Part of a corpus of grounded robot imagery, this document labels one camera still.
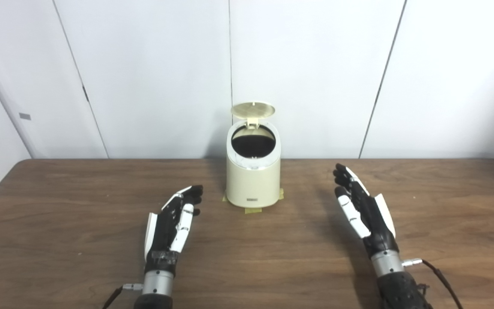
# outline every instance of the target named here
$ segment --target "lid hinge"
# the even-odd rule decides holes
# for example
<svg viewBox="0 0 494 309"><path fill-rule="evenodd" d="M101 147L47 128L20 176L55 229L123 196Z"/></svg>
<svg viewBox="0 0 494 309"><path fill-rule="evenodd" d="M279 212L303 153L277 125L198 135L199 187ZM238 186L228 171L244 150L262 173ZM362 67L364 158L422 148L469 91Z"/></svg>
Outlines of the lid hinge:
<svg viewBox="0 0 494 309"><path fill-rule="evenodd" d="M247 118L247 129L256 130L259 128L259 118Z"/></svg>

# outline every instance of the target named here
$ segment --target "yellow tape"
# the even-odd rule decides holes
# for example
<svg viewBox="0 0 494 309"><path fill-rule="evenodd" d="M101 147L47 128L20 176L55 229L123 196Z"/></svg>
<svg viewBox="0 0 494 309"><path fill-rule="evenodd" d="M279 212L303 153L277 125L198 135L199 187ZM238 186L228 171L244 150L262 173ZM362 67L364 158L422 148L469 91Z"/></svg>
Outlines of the yellow tape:
<svg viewBox="0 0 494 309"><path fill-rule="evenodd" d="M280 198L279 200L282 200L285 198L285 195L283 194L283 188L280 188ZM224 196L222 197L223 202L228 202L228 198L226 197L226 191L224 191ZM258 213L262 212L262 209L245 209L245 214L247 215L248 213Z"/></svg>
<svg viewBox="0 0 494 309"><path fill-rule="evenodd" d="M262 209L245 209L245 214L247 213L257 213L257 212L262 212Z"/></svg>

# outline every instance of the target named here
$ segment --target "silver cylindrical wrist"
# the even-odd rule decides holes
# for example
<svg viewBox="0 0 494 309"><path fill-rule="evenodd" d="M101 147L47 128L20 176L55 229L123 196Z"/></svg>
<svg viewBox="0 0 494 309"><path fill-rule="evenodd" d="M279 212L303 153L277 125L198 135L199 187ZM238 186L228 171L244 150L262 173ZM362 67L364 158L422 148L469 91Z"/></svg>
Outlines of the silver cylindrical wrist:
<svg viewBox="0 0 494 309"><path fill-rule="evenodd" d="M404 271L400 254L394 250L378 252L378 254L371 257L371 262L373 262L373 267L378 277Z"/></svg>
<svg viewBox="0 0 494 309"><path fill-rule="evenodd" d="M151 270L145 274L142 293L161 294L170 297L173 292L173 279L175 279L175 276L171 272Z"/></svg>

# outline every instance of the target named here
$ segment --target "robot finger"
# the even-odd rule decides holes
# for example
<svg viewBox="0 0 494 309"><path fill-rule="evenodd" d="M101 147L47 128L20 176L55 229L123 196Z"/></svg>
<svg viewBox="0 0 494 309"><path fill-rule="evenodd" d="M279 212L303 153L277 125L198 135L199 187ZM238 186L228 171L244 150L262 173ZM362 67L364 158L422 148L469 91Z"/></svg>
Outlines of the robot finger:
<svg viewBox="0 0 494 309"><path fill-rule="evenodd" d="M346 167L342 164L337 164L337 169L333 170L333 175L335 176L335 183L339 186L343 186L345 188L350 187L350 175L346 170Z"/></svg>
<svg viewBox="0 0 494 309"><path fill-rule="evenodd" d="M182 252L184 248L184 244L186 244L186 240L188 239L188 234L190 233L190 227L192 226L192 218L194 217L194 205L191 201L185 201L184 207L182 207L182 212L180 215L180 221L176 226L177 233L175 239L173 240L171 247L169 248L171 251Z"/></svg>
<svg viewBox="0 0 494 309"><path fill-rule="evenodd" d="M203 195L203 186L202 185L190 186L180 190L177 193L182 194L182 196L192 196L194 198L194 202L198 204L201 202L200 197Z"/></svg>
<svg viewBox="0 0 494 309"><path fill-rule="evenodd" d="M175 209L180 208L182 205L182 194L175 193L169 200L161 207L161 211L165 209L169 209L169 211L173 212Z"/></svg>
<svg viewBox="0 0 494 309"><path fill-rule="evenodd" d="M351 169L349 169L347 167L344 167L344 168L346 169L346 174L348 174L350 176L349 183L353 184L353 183L357 182L359 184L359 186L361 186L363 191L365 191L365 194L370 196L369 191L367 191L367 189L363 185L363 182L361 182L361 180L359 180L358 176L354 172L352 172Z"/></svg>
<svg viewBox="0 0 494 309"><path fill-rule="evenodd" d="M341 209L344 211L348 222L353 227L359 238L365 238L371 235L371 231L365 226L365 224L361 221L361 214L352 201L349 198L348 192L343 187L335 188L335 196L337 196L337 200Z"/></svg>

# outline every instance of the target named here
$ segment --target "cream trash can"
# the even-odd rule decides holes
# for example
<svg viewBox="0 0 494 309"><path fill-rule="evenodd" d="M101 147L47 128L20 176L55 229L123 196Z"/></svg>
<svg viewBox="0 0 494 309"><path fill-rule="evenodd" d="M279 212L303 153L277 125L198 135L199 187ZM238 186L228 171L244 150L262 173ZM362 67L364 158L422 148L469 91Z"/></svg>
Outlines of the cream trash can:
<svg viewBox="0 0 494 309"><path fill-rule="evenodd" d="M262 102L232 107L232 114L241 119L232 125L226 140L226 197L233 205L261 208L280 198L280 135L263 120L275 111Z"/></svg>

